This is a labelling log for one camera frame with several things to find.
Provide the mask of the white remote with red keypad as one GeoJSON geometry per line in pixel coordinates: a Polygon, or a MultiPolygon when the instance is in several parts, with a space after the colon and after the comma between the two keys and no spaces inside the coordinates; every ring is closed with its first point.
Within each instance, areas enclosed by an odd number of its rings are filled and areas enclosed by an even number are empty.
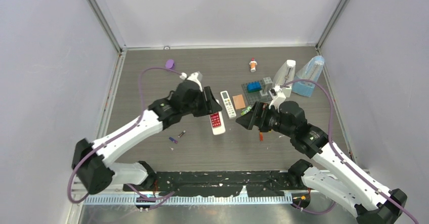
{"type": "Polygon", "coordinates": [[[210,118],[212,134],[218,136],[226,132],[222,111],[210,118]]]}

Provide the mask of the blue purple battery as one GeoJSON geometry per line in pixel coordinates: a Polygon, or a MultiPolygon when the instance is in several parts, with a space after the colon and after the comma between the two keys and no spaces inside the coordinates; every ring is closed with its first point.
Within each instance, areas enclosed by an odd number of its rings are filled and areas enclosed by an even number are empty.
{"type": "Polygon", "coordinates": [[[170,141],[172,141],[172,142],[173,142],[173,143],[175,143],[175,144],[177,144],[177,143],[178,143],[178,141],[177,141],[176,139],[172,138],[172,137],[169,137],[169,140],[170,140],[170,141]]]}

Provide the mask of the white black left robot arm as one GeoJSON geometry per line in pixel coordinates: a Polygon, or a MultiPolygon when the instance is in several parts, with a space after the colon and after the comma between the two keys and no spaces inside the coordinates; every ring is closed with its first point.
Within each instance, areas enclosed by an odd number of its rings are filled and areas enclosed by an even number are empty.
{"type": "Polygon", "coordinates": [[[144,191],[154,187],[155,177],[149,165],[116,160],[144,139],[180,122],[182,117],[209,116],[222,110],[211,88],[201,88],[189,80],[181,82],[167,98],[154,101],[136,119],[100,139],[87,139],[75,145],[72,159],[73,176],[79,178],[89,195],[95,195],[111,184],[137,185],[144,191]]]}

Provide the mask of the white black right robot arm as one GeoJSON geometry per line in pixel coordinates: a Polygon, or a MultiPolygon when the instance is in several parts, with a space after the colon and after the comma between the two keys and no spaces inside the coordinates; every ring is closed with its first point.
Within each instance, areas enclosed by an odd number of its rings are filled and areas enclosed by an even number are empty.
{"type": "Polygon", "coordinates": [[[288,170],[290,185],[296,189],[305,186],[324,194],[346,209],[358,223],[394,223],[404,213],[407,195],[379,183],[335,143],[329,143],[328,134],[308,123],[298,103],[286,101],[275,108],[256,102],[236,123],[248,130],[256,126],[261,132],[273,130],[289,137],[297,151],[335,176],[331,178],[301,159],[288,170]]]}

